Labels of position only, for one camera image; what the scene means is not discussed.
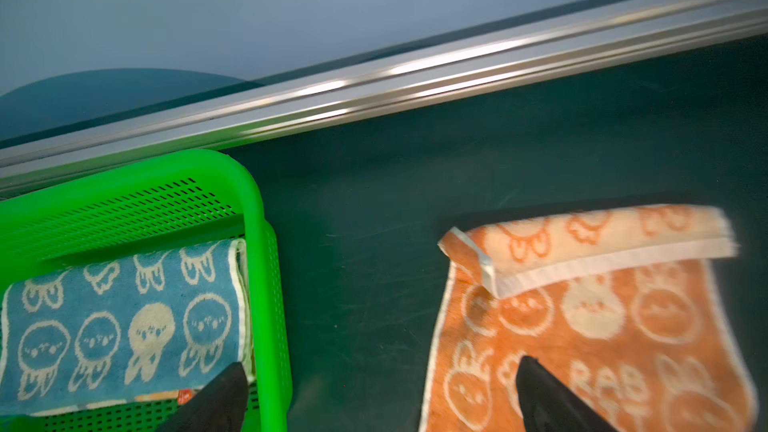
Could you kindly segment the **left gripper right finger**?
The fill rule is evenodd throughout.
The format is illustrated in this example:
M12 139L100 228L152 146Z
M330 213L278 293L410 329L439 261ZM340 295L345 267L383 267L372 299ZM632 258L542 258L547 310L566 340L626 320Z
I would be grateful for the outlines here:
M527 432L617 432L534 357L521 358L515 385Z

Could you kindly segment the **green plastic basket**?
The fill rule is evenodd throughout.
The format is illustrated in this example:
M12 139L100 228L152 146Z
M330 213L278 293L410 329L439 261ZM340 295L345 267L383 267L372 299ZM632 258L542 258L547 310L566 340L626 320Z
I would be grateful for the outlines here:
M241 238L256 378L244 429L283 431L292 399L276 234L251 174L213 151L172 153L31 192L1 205L1 303L17 282L135 254ZM47 417L5 416L3 429L151 430L175 400Z

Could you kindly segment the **striped rabbit text towel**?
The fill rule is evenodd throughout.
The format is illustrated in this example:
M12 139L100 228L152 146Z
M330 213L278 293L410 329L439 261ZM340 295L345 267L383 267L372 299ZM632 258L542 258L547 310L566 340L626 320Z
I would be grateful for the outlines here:
M66 407L59 407L59 408L44 410L42 412L33 412L33 413L30 413L30 416L31 417L47 417L47 416L55 416L55 415L61 415L65 413L79 412L79 411L85 411L85 410L102 409L102 408L107 408L107 407L112 407L117 405L126 405L126 404L141 403L141 402L156 402L156 401L163 401L163 400L175 400L178 403L180 403L180 399L182 397L189 398L194 396L197 392L199 392L199 389L180 389L180 390L173 390L169 392L145 394L145 395L139 395L129 399L105 400L105 401L90 402L85 404L71 405Z

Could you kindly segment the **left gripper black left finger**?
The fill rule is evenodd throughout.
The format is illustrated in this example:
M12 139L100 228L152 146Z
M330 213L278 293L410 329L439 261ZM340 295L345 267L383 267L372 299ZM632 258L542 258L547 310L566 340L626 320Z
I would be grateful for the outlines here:
M240 432L248 405L249 384L242 364L226 367L157 432Z

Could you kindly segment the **orange pattern towel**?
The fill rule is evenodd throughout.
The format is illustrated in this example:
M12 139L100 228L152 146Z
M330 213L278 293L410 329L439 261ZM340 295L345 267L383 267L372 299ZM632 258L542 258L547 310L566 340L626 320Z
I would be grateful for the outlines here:
M711 206L656 204L449 230L423 431L520 431L536 359L619 431L749 431L758 397L712 263Z

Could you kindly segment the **teal owl pattern towel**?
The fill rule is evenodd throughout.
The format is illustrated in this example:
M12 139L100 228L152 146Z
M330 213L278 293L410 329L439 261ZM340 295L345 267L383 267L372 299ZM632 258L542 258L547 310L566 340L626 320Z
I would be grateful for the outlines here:
M5 416L256 378L241 238L70 267L1 303Z

